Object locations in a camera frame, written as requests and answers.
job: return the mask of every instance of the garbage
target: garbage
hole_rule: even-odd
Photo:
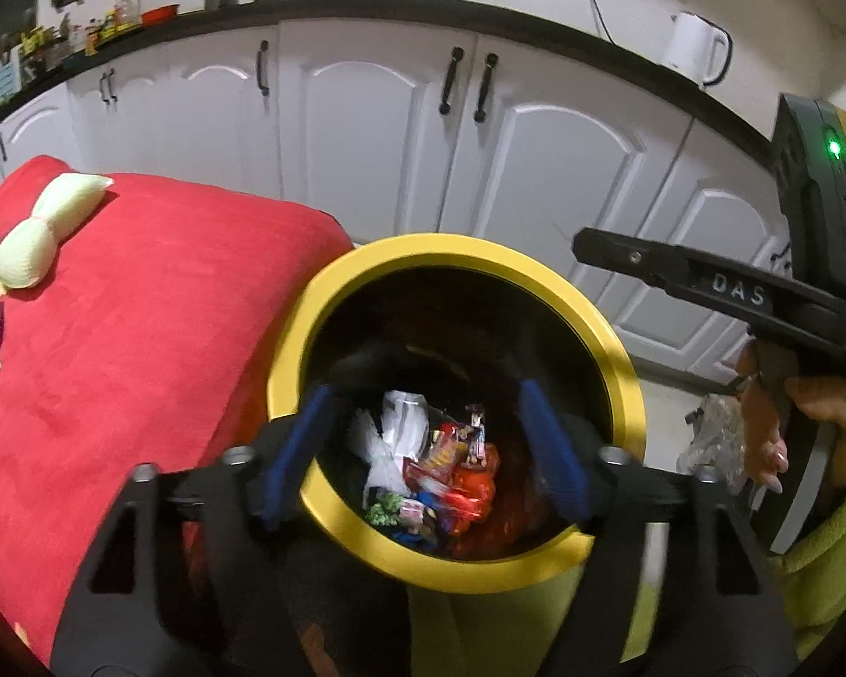
[[[745,438],[739,400],[709,394],[697,410],[686,416],[686,424],[693,426],[694,438],[677,458],[677,471],[689,474],[699,465],[713,465],[727,481],[730,493],[739,494],[746,482],[742,468]]]
[[[496,506],[501,455],[489,442],[483,406],[465,411],[470,423],[458,423],[422,395],[391,390],[382,399],[381,433],[370,411],[355,414],[347,447],[370,467],[364,519],[414,549],[464,560],[501,557],[546,521],[548,497],[517,465]],[[509,452],[528,461],[523,450]]]

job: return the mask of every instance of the blue gripper pad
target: blue gripper pad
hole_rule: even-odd
[[[322,385],[301,406],[289,438],[263,479],[262,519],[272,531],[298,499],[304,474],[333,431],[343,405],[332,387]]]
[[[561,424],[537,381],[521,381],[518,414],[557,513],[571,524],[592,519],[593,502],[584,461],[576,454],[571,433]]]

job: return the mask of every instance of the human hand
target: human hand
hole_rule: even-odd
[[[757,361],[754,343],[742,349],[736,363],[740,375],[754,375]],[[830,421],[840,428],[830,462],[826,484],[846,488],[846,378],[840,376],[804,376],[787,379],[784,390],[805,415],[819,423]],[[746,474],[778,494],[783,491],[778,473],[790,467],[787,444],[779,433],[779,416],[772,398],[757,378],[742,394],[742,418],[745,421]]]

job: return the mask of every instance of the white plastic bag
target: white plastic bag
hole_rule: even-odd
[[[370,465],[370,472],[363,485],[364,510],[367,508],[371,488],[380,487],[393,494],[411,495],[411,489],[404,483],[403,459],[400,463],[395,459],[393,450],[381,438],[372,415],[366,410],[357,412],[352,420],[351,429],[348,432],[348,450]]]
[[[426,452],[429,414],[422,394],[385,393],[382,397],[382,439],[399,465],[406,458],[419,460]]]

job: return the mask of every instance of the red bowl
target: red bowl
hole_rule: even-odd
[[[177,14],[178,4],[164,5],[155,10],[148,10],[147,12],[142,12],[142,25],[160,25],[161,22],[172,20]]]

